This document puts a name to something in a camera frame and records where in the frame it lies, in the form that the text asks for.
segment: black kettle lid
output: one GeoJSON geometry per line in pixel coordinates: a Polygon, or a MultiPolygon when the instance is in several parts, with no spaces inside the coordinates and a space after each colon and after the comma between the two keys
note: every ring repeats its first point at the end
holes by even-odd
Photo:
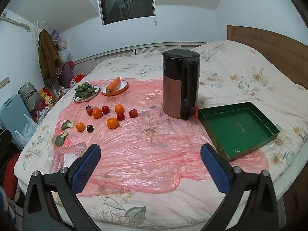
{"type": "Polygon", "coordinates": [[[200,58],[199,53],[187,49],[171,49],[163,52],[163,56],[172,59],[183,59],[183,57],[200,58]]]}

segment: plastic container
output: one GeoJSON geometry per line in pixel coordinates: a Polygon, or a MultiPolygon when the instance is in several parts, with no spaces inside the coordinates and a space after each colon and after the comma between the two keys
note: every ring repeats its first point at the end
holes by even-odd
{"type": "Polygon", "coordinates": [[[62,72],[59,74],[59,77],[61,79],[61,85],[64,88],[69,88],[70,83],[69,81],[74,77],[72,70],[70,69],[70,64],[67,62],[62,65],[62,72]]]}
{"type": "Polygon", "coordinates": [[[86,144],[82,142],[70,147],[59,148],[55,150],[49,173],[57,173],[59,169],[63,167],[65,154],[74,153],[77,157],[82,157],[83,154],[87,151],[87,149],[88,148],[86,144]]]}
{"type": "Polygon", "coordinates": [[[264,146],[279,133],[251,102],[199,109],[198,118],[219,156],[229,162],[264,146]]]}
{"type": "Polygon", "coordinates": [[[20,150],[23,150],[23,145],[18,141],[15,130],[19,133],[23,132],[28,122],[24,114],[31,118],[19,94],[12,96],[0,108],[0,122],[5,129],[11,132],[13,142],[20,150]]]}

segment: orange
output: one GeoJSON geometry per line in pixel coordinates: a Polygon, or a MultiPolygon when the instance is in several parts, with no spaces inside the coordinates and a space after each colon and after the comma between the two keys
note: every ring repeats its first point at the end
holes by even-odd
{"type": "Polygon", "coordinates": [[[118,104],[115,106],[115,112],[118,113],[123,113],[124,112],[124,107],[121,104],[118,104]]]}
{"type": "Polygon", "coordinates": [[[76,128],[79,132],[84,131],[84,129],[86,128],[85,125],[82,122],[79,122],[76,124],[76,128]]]}
{"type": "Polygon", "coordinates": [[[102,112],[102,110],[100,108],[96,108],[96,109],[93,110],[92,116],[95,119],[101,118],[103,116],[103,112],[102,112]]]}
{"type": "Polygon", "coordinates": [[[114,118],[114,117],[109,118],[109,119],[107,120],[107,126],[108,126],[108,128],[110,128],[110,129],[115,129],[115,128],[117,128],[117,127],[119,126],[119,121],[118,121],[118,119],[117,119],[117,118],[114,118]]]}

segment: window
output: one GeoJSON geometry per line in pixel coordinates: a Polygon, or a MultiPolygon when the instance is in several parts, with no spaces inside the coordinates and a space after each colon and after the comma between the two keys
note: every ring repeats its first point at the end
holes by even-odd
{"type": "Polygon", "coordinates": [[[153,0],[101,0],[104,24],[154,16],[153,0]]]}

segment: red cloth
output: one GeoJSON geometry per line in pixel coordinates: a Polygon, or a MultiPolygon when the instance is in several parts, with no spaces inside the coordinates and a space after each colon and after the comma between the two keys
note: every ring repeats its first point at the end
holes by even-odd
{"type": "Polygon", "coordinates": [[[17,189],[17,177],[14,175],[14,167],[20,156],[21,152],[14,154],[14,157],[7,163],[5,169],[3,188],[7,197],[14,200],[16,189],[17,189]]]}

